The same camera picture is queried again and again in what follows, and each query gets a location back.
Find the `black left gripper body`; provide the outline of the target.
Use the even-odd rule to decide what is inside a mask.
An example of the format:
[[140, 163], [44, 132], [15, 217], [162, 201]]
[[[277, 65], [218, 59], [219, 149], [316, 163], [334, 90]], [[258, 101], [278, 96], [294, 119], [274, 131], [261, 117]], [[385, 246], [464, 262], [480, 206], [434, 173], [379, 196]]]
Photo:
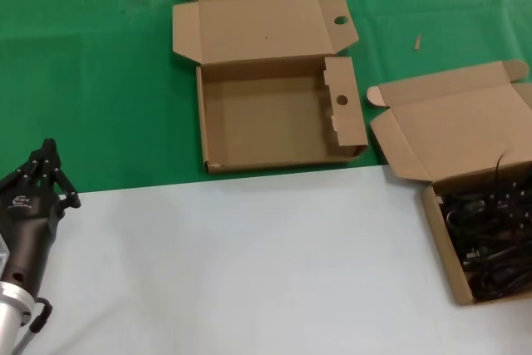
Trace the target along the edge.
[[64, 215], [53, 185], [1, 185], [1, 236], [9, 250], [1, 280], [38, 291]]

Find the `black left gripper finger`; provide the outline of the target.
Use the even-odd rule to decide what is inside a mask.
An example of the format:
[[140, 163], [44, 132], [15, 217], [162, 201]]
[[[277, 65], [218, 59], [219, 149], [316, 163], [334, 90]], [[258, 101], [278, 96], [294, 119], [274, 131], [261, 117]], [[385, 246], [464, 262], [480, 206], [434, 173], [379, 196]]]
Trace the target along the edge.
[[37, 172], [48, 158], [50, 150], [51, 140], [45, 139], [42, 146], [34, 150], [24, 164], [1, 179], [1, 189], [13, 189], [18, 185], [24, 186], [32, 183], [36, 179]]
[[62, 171], [62, 162], [58, 153], [57, 143], [52, 138], [46, 138], [42, 144], [42, 184], [54, 190], [57, 186], [65, 196], [60, 200], [63, 210], [67, 208], [79, 209], [81, 200], [74, 185]]

